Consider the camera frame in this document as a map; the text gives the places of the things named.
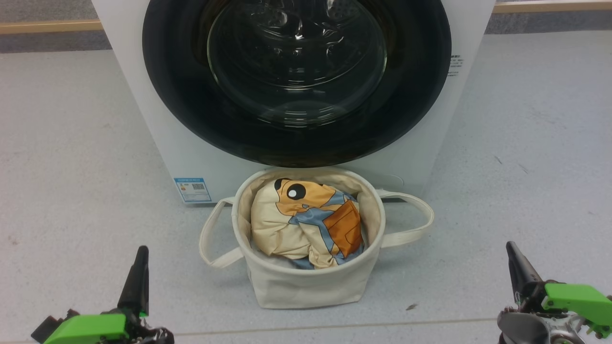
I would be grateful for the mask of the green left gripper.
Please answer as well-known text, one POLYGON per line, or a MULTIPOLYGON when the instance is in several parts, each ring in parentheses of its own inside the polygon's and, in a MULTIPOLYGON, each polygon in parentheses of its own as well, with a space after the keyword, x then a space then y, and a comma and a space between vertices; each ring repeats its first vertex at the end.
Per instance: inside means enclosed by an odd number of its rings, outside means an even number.
POLYGON ((174 344, 166 327, 150 327, 149 249, 140 246, 122 289, 118 308, 98 315, 70 309, 65 318, 48 316, 43 322, 44 344, 174 344))

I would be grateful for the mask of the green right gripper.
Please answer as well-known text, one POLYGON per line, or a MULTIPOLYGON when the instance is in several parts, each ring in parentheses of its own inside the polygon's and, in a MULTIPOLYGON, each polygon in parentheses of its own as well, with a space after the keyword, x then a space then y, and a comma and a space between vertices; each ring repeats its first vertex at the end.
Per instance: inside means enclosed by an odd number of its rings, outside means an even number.
POLYGON ((611 296, 586 284, 544 282, 518 245, 506 244, 514 302, 529 315, 527 338, 595 338, 611 335, 611 296))

